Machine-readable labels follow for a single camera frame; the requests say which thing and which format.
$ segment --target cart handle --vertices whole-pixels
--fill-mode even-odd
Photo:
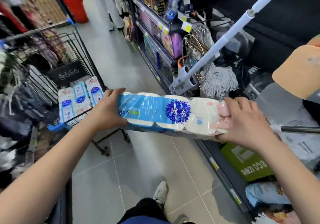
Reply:
[[[27,31],[27,32],[22,33],[22,34],[15,35],[15,36],[6,37],[6,38],[0,40],[0,47],[2,49],[5,49],[5,47],[4,47],[4,43],[5,42],[16,40],[16,39],[23,38],[23,37],[27,37],[27,36],[30,36],[30,35],[32,35],[34,33],[46,31],[46,30],[49,30],[49,29],[57,28],[57,27],[63,27],[63,26],[70,25],[70,24],[74,25],[74,22],[72,21],[72,19],[70,17],[68,17],[66,21],[62,21],[62,22],[50,25],[48,27],[38,28],[38,29],[35,29],[35,30]]]

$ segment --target mop handle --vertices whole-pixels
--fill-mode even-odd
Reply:
[[[240,19],[227,31],[210,49],[209,51],[184,75],[181,80],[175,80],[170,88],[176,88],[186,79],[190,78],[194,73],[201,69],[217,52],[219,52],[243,27],[246,26],[256,13],[261,11],[271,0],[258,0],[250,10],[247,10]]]

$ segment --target mop head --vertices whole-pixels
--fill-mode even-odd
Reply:
[[[200,89],[208,97],[222,97],[225,92],[238,88],[238,81],[231,67],[216,67],[211,64],[200,75]]]

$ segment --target red bucket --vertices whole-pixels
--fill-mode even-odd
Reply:
[[[88,17],[83,6],[83,0],[63,0],[76,22],[85,23]]]

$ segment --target shopping cart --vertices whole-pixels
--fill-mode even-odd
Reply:
[[[70,24],[74,27],[75,32],[58,34],[52,30]],[[14,56],[17,61],[16,68],[25,76],[28,85],[37,92],[37,96],[50,105],[50,111],[56,115],[56,117],[48,119],[48,128],[52,131],[59,131],[63,128],[71,129],[83,120],[91,110],[87,110],[64,123],[59,123],[59,89],[73,86],[80,81],[96,76],[102,90],[106,90],[90,54],[70,18],[45,28],[7,37],[0,40],[0,47]],[[38,57],[48,61],[46,66],[43,66],[44,63],[41,61],[37,61]],[[108,147],[102,149],[99,143],[120,130],[124,140],[130,143],[128,134],[121,128],[114,130],[99,141],[92,140],[92,143],[102,155],[109,156],[110,149]]]

